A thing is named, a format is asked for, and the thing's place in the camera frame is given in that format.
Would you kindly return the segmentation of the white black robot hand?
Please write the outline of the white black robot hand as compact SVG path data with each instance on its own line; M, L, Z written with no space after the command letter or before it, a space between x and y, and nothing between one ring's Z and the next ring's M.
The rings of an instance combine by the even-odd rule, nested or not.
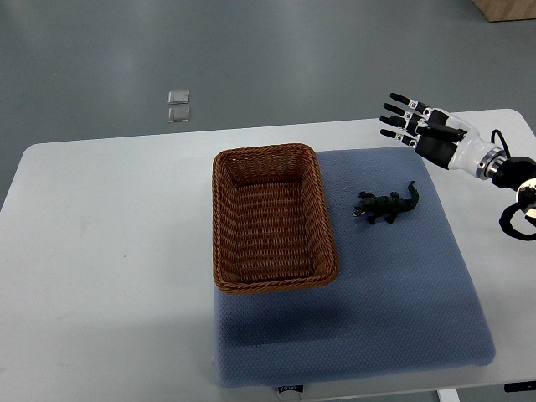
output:
M392 93L384 104L391 113L380 121L387 125L380 134L392 138L446 170L463 170L476 178L491 178L493 169L507 153L480 137L479 131L448 111Z

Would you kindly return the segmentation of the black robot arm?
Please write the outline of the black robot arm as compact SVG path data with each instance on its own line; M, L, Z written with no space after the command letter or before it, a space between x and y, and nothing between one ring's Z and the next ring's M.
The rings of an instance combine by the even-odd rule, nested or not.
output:
M516 201L507 206L498 222L504 234L522 241L535 241L535 233L525 234L513 227L512 218L518 212L535 226L535 161L528 157L506 159L492 176L492 183L499 188L510 188L516 192Z

